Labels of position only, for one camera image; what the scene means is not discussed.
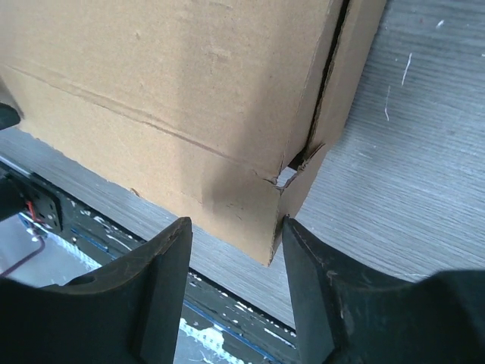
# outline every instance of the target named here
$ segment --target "cardboard box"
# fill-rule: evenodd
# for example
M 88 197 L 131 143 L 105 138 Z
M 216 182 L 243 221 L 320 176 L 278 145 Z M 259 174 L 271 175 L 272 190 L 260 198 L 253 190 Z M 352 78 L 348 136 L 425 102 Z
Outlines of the cardboard box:
M 267 265 L 342 132 L 384 5 L 4 0 L 0 76 L 21 130 Z

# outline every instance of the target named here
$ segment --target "white paint speck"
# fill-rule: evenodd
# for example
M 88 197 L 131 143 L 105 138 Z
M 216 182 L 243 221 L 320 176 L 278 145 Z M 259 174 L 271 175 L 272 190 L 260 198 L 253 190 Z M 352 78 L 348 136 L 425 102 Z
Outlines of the white paint speck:
M 192 326 L 187 324 L 187 321 L 184 318 L 180 319 L 179 329 L 187 336 L 193 337 L 199 343 L 201 343 L 205 349 L 208 349 L 222 360 L 225 360 L 229 364 L 245 364 L 241 359 L 236 358 L 235 356 L 229 354 L 226 350 L 224 350 L 224 336 L 222 333 L 217 330 L 216 328 L 205 328 L 204 330 L 197 330 Z M 204 354 L 203 362 L 211 363 Z
M 284 342 L 289 347 L 296 349 L 295 345 L 291 344 L 288 340 L 283 339 L 280 335 L 275 334 L 274 332 L 272 332 L 271 330 L 268 330 L 267 328 L 264 328 L 264 331 L 269 333 L 269 335 L 271 335 L 272 337 L 275 337 L 276 339 L 281 340 L 282 342 Z
M 411 58 L 412 58 L 412 52 L 409 53 L 408 63 L 407 63 L 406 68 L 404 70 L 404 74 L 402 75 L 401 86 L 404 86 L 404 81 L 406 79 L 406 76 L 408 75 L 409 66 L 411 65 Z
M 387 96 L 386 96 L 386 106 L 384 106 L 384 114 L 386 114 L 386 119 L 389 121 L 389 114 L 387 113 L 387 104 L 389 103 L 389 94 L 391 93 L 391 86 L 387 87 Z
M 202 279 L 195 273 L 189 273 L 189 274 L 192 275 L 197 281 L 202 282 Z
M 133 249 L 131 249 L 128 245 L 126 245 L 125 243 L 123 243 L 122 241 L 120 241 L 119 239 L 117 239 L 116 237 L 112 237 L 111 235 L 109 234 L 106 234 L 106 237 L 108 239 L 111 239 L 111 240 L 114 240 L 116 241 L 118 244 L 120 244 L 121 246 L 124 246 L 129 252 L 131 252 Z

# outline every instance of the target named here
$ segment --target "red wire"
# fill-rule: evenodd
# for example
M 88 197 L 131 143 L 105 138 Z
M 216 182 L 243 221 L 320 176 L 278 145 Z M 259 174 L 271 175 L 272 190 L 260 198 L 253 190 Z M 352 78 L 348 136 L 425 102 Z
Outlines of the red wire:
M 27 201 L 27 207 L 29 208 L 29 212 L 30 212 L 30 215 L 32 216 L 32 220 L 34 220 L 35 222 L 41 222 L 36 216 L 36 212 L 33 209 L 32 201 Z

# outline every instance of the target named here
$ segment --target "floor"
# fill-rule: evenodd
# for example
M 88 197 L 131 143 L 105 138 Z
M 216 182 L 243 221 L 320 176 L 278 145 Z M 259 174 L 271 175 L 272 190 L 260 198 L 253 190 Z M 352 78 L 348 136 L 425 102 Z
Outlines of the floor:
M 96 269 L 99 264 L 55 235 L 44 239 L 45 248 L 8 275 L 10 279 L 34 287 L 64 285 L 71 279 Z M 38 250 L 40 242 L 14 216 L 0 223 L 0 274 L 25 256 Z M 180 323 L 174 364 L 244 364 L 222 350 L 222 334 L 209 328 L 197 331 Z
M 485 266 L 485 7 L 389 0 L 340 143 L 298 219 L 322 240 L 409 280 Z M 0 155 L 144 238 L 173 220 L 17 130 Z M 292 325 L 281 251 L 264 268 L 196 229 L 192 267 Z

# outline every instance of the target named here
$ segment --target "crease in cardboard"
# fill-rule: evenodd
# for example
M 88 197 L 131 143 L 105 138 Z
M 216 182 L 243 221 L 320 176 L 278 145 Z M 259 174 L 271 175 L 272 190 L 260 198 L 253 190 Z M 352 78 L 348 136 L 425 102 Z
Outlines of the crease in cardboard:
M 342 7 L 340 9 L 339 19 L 337 20 L 336 29 L 333 35 L 333 44 L 330 46 L 330 51 L 326 60 L 327 64 L 324 66 L 324 70 L 322 74 L 321 88 L 319 90 L 317 104 L 315 106 L 310 130 L 308 132 L 308 139 L 305 144 L 305 148 L 303 149 L 303 158 L 308 153 L 311 153 L 313 155 L 312 151 L 309 150 L 309 148 L 311 147 L 311 141 L 313 140 L 314 135 L 316 134 L 316 131 L 318 128 L 318 118 L 321 113 L 322 101 L 323 101 L 325 90 L 327 89 L 329 80 L 332 77 L 333 66 L 335 65 L 335 57 L 340 47 L 340 40 L 342 38 L 343 30 L 346 25 L 347 15 L 349 14 L 352 8 L 352 3 L 353 3 L 353 0 L 343 0 Z
M 309 181 L 310 185 L 311 182 L 314 180 L 314 176 L 308 176 L 308 173 L 314 172 L 315 175 L 318 172 L 319 166 L 321 165 L 322 161 L 324 160 L 325 155 L 328 152 L 328 146 L 322 144 L 316 150 L 309 156 L 307 157 L 301 165 L 298 167 L 298 169 L 295 171 L 293 176 L 288 179 L 288 181 L 285 183 L 284 187 L 278 187 L 277 189 L 280 191 L 280 201 L 278 202 L 278 207 L 276 209 L 276 216 L 274 219 L 274 226 L 273 226 L 273 243 L 271 244 L 270 247 L 270 258 L 268 260 L 268 265 L 271 264 L 274 254 L 276 253 L 278 247 L 280 246 L 280 237 L 281 237 L 281 230 L 283 226 L 283 216 L 290 216 L 290 217 L 295 217 L 296 214 L 292 214 L 290 211 L 286 210 L 282 204 L 285 203 L 285 196 L 283 195 L 286 190 L 288 190 L 293 184 L 297 184 L 298 182 L 305 182 L 305 179 Z M 309 170 L 311 167 L 310 164 L 313 163 L 314 166 L 313 168 L 316 168 L 316 170 Z
M 331 59 L 331 73 L 325 83 L 319 114 L 316 115 L 305 154 L 311 153 L 321 143 L 333 146 L 342 135 L 377 31 L 377 27 L 368 31 L 368 25 L 379 23 L 386 0 L 374 0 L 372 5 L 369 7 L 366 0 L 349 0 L 343 19 L 343 32 Z
M 339 7 L 340 7 L 342 1 L 345 1 L 345 0 L 330 0 L 327 4 L 326 18 L 325 18 L 325 21 L 322 25 L 318 40 L 316 42 L 316 46 L 315 46 L 315 49 L 313 51 L 313 55 L 311 56 L 310 68 L 308 69 L 308 73 L 307 73 L 307 76 L 305 78 L 305 84 L 303 85 L 302 91 L 300 92 L 300 95 L 299 95 L 299 104 L 298 104 L 298 108 L 296 109 L 295 120 L 293 121 L 293 125 L 291 126 L 291 128 L 288 129 L 288 136 L 286 138 L 286 145 L 284 147 L 283 154 L 281 156 L 281 163 L 280 163 L 280 168 L 279 168 L 280 173 L 286 167 L 286 165 L 285 165 L 286 154 L 290 150 L 290 146 L 292 145 L 292 143 L 295 142 L 294 137 L 292 138 L 292 133 L 295 133 L 295 129 L 296 129 L 297 125 L 301 124 L 301 121 L 299 120 L 299 116 L 300 116 L 300 112 L 302 112 L 302 108 L 304 106 L 303 105 L 304 101 L 306 101 L 305 96 L 307 98 L 309 97 L 309 95 L 307 95 L 307 89 L 308 89 L 308 85 L 311 82 L 311 79 L 314 77 L 313 70 L 316 67 L 315 62 L 317 61 L 318 54 L 320 52 L 324 52 L 324 50 L 321 49 L 321 47 L 324 46 L 323 43 L 328 37 L 328 34 L 326 32 L 326 28 L 329 26 L 329 20 L 331 18 L 333 6 L 339 5 Z M 339 20 L 337 19 L 337 23 L 335 25 L 335 28 L 339 25 L 338 21 Z M 335 28 L 333 29 L 333 32 L 332 32 L 333 37 L 336 36 L 336 29 Z M 330 47 L 329 52 L 327 52 L 327 54 L 325 56 L 325 60 L 327 60 L 331 55 L 332 55 L 332 48 Z M 314 110 L 318 107 L 319 102 L 320 102 L 320 98 L 321 98 L 320 88 L 321 88 L 321 84 L 323 82 L 325 82 L 325 73 L 323 72 L 322 74 L 318 74 L 317 77 L 320 77 L 320 83 L 319 83 L 320 86 L 318 87 L 317 99 L 315 100 L 315 104 L 314 104 L 314 107 L 313 107 Z M 310 134 L 310 132 L 313 128 L 314 122 L 315 122 L 315 119 L 312 118 L 311 121 L 310 121 L 310 124 L 308 126 L 308 132 L 307 132 L 308 135 Z M 306 137 L 306 141 L 305 141 L 305 144 L 303 145 L 303 147 L 295 155 L 291 155 L 291 158 L 298 158 L 298 156 L 307 149 L 308 141 L 309 141 L 308 135 Z
M 63 81 L 60 82 L 60 83 L 63 83 L 62 85 L 56 84 L 55 80 L 54 80 L 54 82 L 52 82 L 50 80 L 46 80 L 44 77 L 40 77 L 40 76 L 38 76 L 34 73 L 22 70 L 18 67 L 14 67 L 14 66 L 11 66 L 11 65 L 5 64 L 5 63 L 0 63 L 0 64 L 3 67 L 7 67 L 7 68 L 10 68 L 13 71 L 18 72 L 19 74 L 23 74 L 24 76 L 27 76 L 27 77 L 32 77 L 33 79 L 38 80 L 40 82 L 43 82 L 43 83 L 45 83 L 45 84 L 47 84 L 51 87 L 54 87 L 56 89 L 59 89 L 60 91 L 68 93 L 72 96 L 79 97 L 80 99 L 83 99 L 84 101 L 86 101 L 88 103 L 93 103 L 93 104 L 95 104 L 99 107 L 102 107 L 102 108 L 105 108 L 105 109 L 107 109 L 111 112 L 114 112 L 115 114 L 124 116 L 125 118 L 129 118 L 130 120 L 133 120 L 136 123 L 140 123 L 140 124 L 142 124 L 146 127 L 152 127 L 152 128 L 154 128 L 158 131 L 161 131 L 162 133 L 169 134 L 173 137 L 176 137 L 180 140 L 183 140 L 184 142 L 191 143 L 194 146 L 198 146 L 199 148 L 204 149 L 204 150 L 206 150 L 210 153 L 214 153 L 215 155 L 219 155 L 220 157 L 225 158 L 228 161 L 231 161 L 231 162 L 236 163 L 238 165 L 241 165 L 244 168 L 252 169 L 258 175 L 258 177 L 260 177 L 261 179 L 267 180 L 268 182 L 270 182 L 272 184 L 276 184 L 277 176 L 273 176 L 272 174 L 269 174 L 269 173 L 265 172 L 264 170 L 256 171 L 254 169 L 254 166 L 250 165 L 249 163 L 245 163 L 243 161 L 240 161 L 239 159 L 232 158 L 232 157 L 230 157 L 226 154 L 223 154 L 223 153 L 221 153 L 221 152 L 219 152 L 215 149 L 212 149 L 209 146 L 206 146 L 203 143 L 199 143 L 199 142 L 197 142 L 193 139 L 190 139 L 189 137 L 180 135 L 180 134 L 176 133 L 175 131 L 168 130 L 168 129 L 160 127 L 156 124 L 153 124 L 148 120 L 153 119 L 153 120 L 156 120 L 156 121 L 160 121 L 162 124 L 167 124 L 167 123 L 163 122 L 163 120 L 161 120 L 160 118 L 158 118 L 158 117 L 156 117 L 152 114 L 147 113 L 146 111 L 140 110 L 138 108 L 131 108 L 131 107 L 129 107 L 129 106 L 127 106 L 127 105 L 125 105 L 121 102 L 117 102 L 117 101 L 115 101 L 115 100 L 113 100 L 109 97 L 99 95 L 98 93 L 94 93 L 92 91 L 89 91 L 89 90 L 87 90 L 87 89 L 85 89 L 81 86 L 77 86 L 72 81 L 70 81 L 68 78 L 60 75 L 57 72 L 50 71 L 49 69 L 42 67 L 42 66 L 38 66 L 38 67 L 44 68 L 45 71 L 52 73 L 52 75 L 55 75 L 55 77 L 54 77 L 55 79 L 64 80 L 64 82 Z M 137 117 L 144 117 L 147 120 L 140 120 Z

